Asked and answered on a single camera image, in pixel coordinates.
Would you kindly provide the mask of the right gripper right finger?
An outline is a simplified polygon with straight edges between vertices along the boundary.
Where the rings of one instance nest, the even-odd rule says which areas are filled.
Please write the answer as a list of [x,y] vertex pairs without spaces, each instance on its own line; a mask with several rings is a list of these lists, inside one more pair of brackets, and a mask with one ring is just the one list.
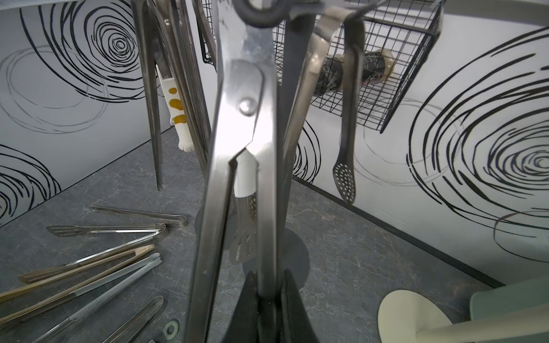
[[289,269],[284,271],[280,296],[282,321],[279,342],[318,343],[297,283]]

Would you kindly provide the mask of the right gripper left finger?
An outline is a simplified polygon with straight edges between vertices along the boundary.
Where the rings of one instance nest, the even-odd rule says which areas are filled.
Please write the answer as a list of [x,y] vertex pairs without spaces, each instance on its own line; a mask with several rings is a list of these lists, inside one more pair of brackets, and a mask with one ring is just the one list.
[[222,342],[256,343],[258,340],[257,318],[257,276],[254,272],[249,272]]

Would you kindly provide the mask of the perforated steel tongs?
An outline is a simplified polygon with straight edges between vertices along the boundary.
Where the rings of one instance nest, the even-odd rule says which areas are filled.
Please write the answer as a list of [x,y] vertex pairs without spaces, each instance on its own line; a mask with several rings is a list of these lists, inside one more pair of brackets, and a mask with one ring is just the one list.
[[342,200],[353,204],[356,198],[354,168],[358,98],[363,75],[365,30],[361,18],[344,22],[343,107],[340,149],[333,167],[333,179]]

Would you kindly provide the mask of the white handled steel tongs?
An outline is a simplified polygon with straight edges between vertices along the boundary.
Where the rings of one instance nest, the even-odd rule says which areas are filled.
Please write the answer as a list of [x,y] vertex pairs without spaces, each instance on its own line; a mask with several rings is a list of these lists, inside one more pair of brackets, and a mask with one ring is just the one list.
[[180,97],[180,90],[176,85],[176,81],[171,77],[171,74],[163,74],[158,65],[156,66],[156,70],[170,113],[170,124],[175,127],[179,138],[178,147],[184,152],[193,152],[195,148],[187,123],[187,108]]

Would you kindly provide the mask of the black ring tongs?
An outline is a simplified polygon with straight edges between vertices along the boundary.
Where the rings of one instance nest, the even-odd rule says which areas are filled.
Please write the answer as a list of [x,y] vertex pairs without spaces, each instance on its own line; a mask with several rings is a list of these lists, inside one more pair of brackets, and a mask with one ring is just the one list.
[[257,163],[257,296],[259,338],[279,336],[277,301],[283,281],[279,261],[260,261],[271,246],[277,219],[277,70],[272,30],[289,16],[290,1],[215,1],[217,108],[210,144],[200,236],[190,283],[186,342],[207,341],[222,262],[222,248],[237,157]]

